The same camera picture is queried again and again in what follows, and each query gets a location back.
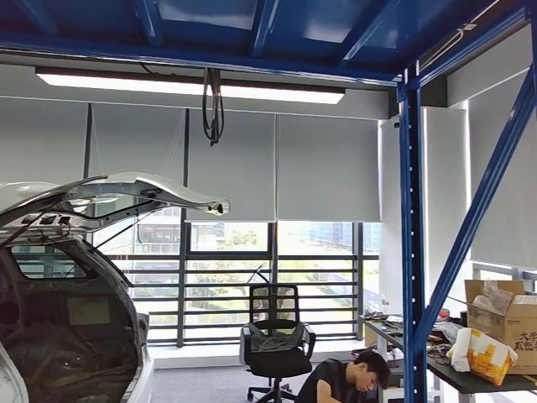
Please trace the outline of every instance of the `black hair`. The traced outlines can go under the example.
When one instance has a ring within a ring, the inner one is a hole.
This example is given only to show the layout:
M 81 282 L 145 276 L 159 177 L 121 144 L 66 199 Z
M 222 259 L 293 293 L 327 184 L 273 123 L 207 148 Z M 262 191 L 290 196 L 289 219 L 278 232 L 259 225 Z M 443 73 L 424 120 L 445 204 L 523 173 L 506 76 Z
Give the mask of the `black hair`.
M 354 360 L 354 364 L 366 364 L 367 372 L 374 372 L 377 375 L 377 383 L 382 389 L 388 389 L 389 367 L 380 354 L 372 350 L 360 353 Z

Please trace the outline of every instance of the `chair backrest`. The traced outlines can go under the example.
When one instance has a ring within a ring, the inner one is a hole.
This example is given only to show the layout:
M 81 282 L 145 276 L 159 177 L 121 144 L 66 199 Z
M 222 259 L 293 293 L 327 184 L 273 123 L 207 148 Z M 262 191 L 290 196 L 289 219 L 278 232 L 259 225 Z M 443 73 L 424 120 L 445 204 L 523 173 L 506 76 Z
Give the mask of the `chair backrest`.
M 298 287 L 293 284 L 250 285 L 250 323 L 300 322 Z

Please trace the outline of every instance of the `car trunk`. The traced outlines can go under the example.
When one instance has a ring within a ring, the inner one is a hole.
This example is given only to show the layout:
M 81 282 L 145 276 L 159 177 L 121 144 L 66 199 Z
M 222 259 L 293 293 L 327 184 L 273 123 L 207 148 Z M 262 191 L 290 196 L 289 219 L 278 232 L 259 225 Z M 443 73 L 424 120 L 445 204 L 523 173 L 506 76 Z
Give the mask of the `car trunk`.
M 120 276 L 94 264 L 103 258 L 80 241 L 55 244 L 51 254 L 21 249 L 0 252 L 0 342 L 29 402 L 127 401 L 143 369 L 144 336 Z M 44 264 L 39 278 L 25 268 L 51 256 L 72 259 L 77 272 L 47 275 Z

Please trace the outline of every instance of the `man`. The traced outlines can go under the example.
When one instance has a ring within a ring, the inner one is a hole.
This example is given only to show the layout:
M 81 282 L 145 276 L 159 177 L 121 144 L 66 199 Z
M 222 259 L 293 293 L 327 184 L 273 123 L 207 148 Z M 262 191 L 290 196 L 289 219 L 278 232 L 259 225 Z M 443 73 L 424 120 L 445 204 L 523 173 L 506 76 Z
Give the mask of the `man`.
M 367 350 L 351 364 L 327 359 L 317 366 L 298 394 L 298 403 L 357 403 L 368 390 L 388 387 L 389 368 L 379 354 Z

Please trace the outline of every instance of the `chair base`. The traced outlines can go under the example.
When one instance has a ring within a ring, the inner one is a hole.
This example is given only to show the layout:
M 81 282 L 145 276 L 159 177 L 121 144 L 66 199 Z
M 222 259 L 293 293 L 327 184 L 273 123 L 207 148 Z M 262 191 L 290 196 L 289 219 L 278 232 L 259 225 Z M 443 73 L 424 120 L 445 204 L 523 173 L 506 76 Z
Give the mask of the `chair base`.
M 248 388 L 248 401 L 253 400 L 253 392 L 264 393 L 265 395 L 255 403 L 282 403 L 283 399 L 296 401 L 296 396 L 290 393 L 289 390 L 284 390 L 280 387 L 281 379 L 275 379 L 275 384 L 272 388 L 262 388 L 252 386 Z

